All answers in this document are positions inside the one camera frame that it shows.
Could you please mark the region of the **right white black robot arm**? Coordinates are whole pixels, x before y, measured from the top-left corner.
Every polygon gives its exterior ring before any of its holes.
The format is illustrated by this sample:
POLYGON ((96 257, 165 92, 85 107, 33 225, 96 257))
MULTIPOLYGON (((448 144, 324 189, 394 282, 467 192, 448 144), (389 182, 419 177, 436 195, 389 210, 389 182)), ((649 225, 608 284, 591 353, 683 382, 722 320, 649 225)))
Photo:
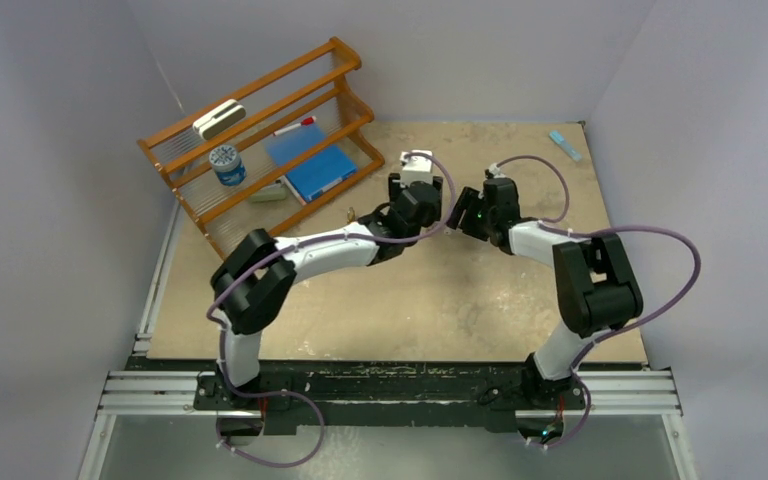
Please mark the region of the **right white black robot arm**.
POLYGON ((643 296, 619 236, 549 231, 538 219, 521 216, 518 189, 509 178, 464 188, 447 225, 554 272, 561 321, 521 371, 521 392, 533 406, 548 405, 570 386, 586 345, 642 313, 643 296))

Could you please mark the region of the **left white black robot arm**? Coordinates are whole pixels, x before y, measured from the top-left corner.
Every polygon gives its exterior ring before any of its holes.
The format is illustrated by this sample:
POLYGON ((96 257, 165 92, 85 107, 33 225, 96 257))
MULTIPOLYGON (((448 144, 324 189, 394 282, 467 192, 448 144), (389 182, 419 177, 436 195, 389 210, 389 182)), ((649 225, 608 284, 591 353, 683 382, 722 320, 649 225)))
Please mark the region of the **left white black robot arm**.
POLYGON ((346 226, 303 237, 250 232, 211 277, 207 317, 220 328, 219 395, 232 408, 257 399, 263 331, 278 317, 290 289, 305 280, 389 261, 430 235, 441 220, 444 180, 388 178, 389 199, 346 226))

